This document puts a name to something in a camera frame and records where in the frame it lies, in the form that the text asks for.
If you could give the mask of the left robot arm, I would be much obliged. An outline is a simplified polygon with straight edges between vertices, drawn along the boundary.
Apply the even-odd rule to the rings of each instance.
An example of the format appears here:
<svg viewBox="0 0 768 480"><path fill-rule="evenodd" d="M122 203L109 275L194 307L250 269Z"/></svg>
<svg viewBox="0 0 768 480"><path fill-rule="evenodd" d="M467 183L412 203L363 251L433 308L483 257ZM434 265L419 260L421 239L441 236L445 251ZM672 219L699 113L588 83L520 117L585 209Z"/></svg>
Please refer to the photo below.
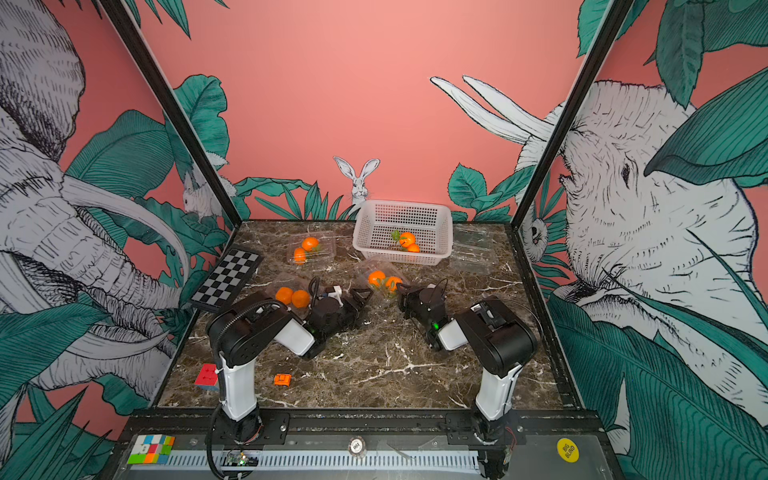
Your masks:
<svg viewBox="0 0 768 480"><path fill-rule="evenodd" d="M299 299L282 301L257 292L209 322L219 404L229 420L241 422L257 411L255 363L270 343L276 342L298 357L316 357L331 337L361 325L373 290L323 287L315 277L298 293Z"/></svg>

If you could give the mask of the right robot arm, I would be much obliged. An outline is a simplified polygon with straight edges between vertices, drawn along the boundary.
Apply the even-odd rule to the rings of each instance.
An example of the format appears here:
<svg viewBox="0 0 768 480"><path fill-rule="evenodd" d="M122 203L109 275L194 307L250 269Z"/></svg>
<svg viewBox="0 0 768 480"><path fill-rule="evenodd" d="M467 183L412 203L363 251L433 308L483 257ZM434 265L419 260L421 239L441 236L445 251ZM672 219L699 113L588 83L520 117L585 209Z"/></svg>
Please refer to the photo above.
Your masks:
<svg viewBox="0 0 768 480"><path fill-rule="evenodd" d="M450 315L443 286L400 284L396 293L399 309L424 328L431 349L471 348L483 368L474 402L482 418L494 422L506 415L512 408L517 378L538 348L533 331L496 296Z"/></svg>

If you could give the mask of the orange with leaf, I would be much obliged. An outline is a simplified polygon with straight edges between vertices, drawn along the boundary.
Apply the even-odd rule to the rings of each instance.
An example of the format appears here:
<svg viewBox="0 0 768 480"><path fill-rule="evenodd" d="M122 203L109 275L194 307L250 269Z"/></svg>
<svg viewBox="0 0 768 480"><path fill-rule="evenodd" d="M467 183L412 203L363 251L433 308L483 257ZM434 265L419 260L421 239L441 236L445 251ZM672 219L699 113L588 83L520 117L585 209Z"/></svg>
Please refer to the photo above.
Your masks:
<svg viewBox="0 0 768 480"><path fill-rule="evenodd" d="M402 232L399 236L398 243L401 247L407 248L415 243L415 236L410 232Z"/></svg>

